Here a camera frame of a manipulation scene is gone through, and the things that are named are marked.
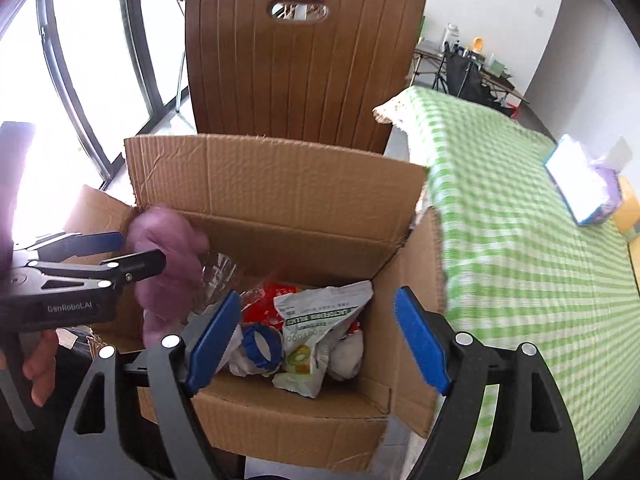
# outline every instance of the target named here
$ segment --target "purple tissue box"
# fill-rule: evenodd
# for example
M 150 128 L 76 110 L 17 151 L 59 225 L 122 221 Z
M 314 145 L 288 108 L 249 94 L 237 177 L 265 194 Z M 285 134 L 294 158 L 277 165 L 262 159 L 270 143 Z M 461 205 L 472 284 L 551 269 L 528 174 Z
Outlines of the purple tissue box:
M 568 135 L 561 137 L 545 166 L 578 225 L 601 224 L 622 204 L 618 173 L 595 164 Z

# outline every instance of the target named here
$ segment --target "white bottle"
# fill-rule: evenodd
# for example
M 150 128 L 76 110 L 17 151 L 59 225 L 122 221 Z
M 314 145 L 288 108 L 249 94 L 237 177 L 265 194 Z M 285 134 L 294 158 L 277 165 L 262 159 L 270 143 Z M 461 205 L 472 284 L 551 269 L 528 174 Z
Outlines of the white bottle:
M 444 52 L 445 43 L 449 43 L 449 48 L 451 48 L 459 37 L 460 32 L 458 30 L 458 26 L 453 23 L 449 23 L 442 34 L 442 40 L 440 41 L 440 53 Z

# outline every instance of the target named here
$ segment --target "gingham tablecloth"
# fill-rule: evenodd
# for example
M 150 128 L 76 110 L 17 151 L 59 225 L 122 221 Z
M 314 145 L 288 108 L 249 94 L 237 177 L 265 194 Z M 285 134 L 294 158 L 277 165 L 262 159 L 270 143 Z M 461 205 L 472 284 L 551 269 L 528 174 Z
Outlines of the gingham tablecloth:
M 640 298 L 624 238 L 612 221 L 574 224 L 544 168 L 554 144 L 542 134 L 415 86 L 374 112 L 430 168 L 447 319 L 488 346 L 539 347 L 588 478 L 640 404 Z M 481 466 L 496 400 L 487 388 L 462 476 Z

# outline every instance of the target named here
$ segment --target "finger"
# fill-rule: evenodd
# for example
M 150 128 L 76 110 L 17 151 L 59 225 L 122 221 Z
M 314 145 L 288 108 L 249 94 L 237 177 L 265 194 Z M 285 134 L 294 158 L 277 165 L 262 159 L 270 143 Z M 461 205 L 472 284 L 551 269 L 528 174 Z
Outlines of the finger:
M 57 352 L 58 334 L 55 330 L 43 330 L 38 345 L 22 366 L 22 373 L 28 380 L 34 380 L 47 371 Z
M 56 359 L 53 359 L 53 366 L 47 370 L 36 380 L 33 381 L 33 389 L 31 390 L 31 399 L 40 408 L 44 406 L 47 399 L 53 393 L 56 386 Z

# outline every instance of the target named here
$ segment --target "brown chair back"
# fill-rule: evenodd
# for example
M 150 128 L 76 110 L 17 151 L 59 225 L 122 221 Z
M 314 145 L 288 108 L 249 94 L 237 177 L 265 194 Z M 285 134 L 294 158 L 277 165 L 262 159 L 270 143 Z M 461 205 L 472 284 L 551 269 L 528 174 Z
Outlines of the brown chair back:
M 278 19 L 279 2 L 326 13 Z M 197 130 L 382 153 L 391 126 L 377 124 L 372 109 L 404 88 L 424 2 L 186 0 Z

